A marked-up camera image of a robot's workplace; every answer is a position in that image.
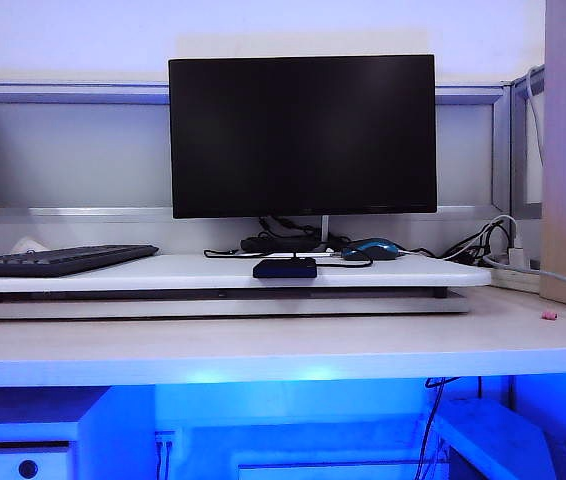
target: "computer mouse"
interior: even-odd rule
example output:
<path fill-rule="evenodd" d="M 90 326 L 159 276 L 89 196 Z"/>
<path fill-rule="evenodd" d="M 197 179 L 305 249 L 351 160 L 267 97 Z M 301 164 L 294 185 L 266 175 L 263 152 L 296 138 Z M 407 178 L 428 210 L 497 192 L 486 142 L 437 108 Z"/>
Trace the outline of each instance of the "computer mouse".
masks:
<path fill-rule="evenodd" d="M 399 256 L 398 247 L 385 238 L 366 238 L 348 243 L 341 250 L 343 260 L 394 260 Z"/>

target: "monitor screen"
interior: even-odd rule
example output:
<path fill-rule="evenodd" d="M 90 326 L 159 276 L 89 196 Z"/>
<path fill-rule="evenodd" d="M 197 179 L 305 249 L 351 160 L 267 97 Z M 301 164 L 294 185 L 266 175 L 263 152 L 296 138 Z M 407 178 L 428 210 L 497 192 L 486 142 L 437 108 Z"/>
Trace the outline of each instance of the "monitor screen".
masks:
<path fill-rule="evenodd" d="M 169 61 L 175 218 L 436 211 L 434 57 Z"/>

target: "round knob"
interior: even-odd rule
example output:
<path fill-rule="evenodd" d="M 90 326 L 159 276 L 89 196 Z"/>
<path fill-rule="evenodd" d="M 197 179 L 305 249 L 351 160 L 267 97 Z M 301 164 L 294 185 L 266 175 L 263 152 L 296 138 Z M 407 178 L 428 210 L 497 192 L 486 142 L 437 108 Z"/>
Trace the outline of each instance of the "round knob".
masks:
<path fill-rule="evenodd" d="M 32 460 L 23 460 L 19 465 L 19 473 L 23 478 L 34 478 L 39 471 L 39 466 Z"/>

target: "desk surface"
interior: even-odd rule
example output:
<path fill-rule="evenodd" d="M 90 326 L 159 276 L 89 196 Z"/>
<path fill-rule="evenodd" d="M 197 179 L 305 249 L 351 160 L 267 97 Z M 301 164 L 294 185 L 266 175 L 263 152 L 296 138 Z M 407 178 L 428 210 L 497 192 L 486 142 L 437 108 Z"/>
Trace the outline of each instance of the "desk surface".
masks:
<path fill-rule="evenodd" d="M 463 293 L 469 314 L 0 322 L 0 386 L 566 372 L 566 305 Z"/>

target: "black keyboard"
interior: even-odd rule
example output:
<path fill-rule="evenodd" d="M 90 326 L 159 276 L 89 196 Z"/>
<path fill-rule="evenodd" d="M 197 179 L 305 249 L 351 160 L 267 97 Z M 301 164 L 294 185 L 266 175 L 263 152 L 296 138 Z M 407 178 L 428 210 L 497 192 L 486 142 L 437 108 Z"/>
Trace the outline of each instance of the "black keyboard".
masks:
<path fill-rule="evenodd" d="M 0 277 L 60 277 L 147 257 L 152 245 L 96 245 L 0 255 Z"/>

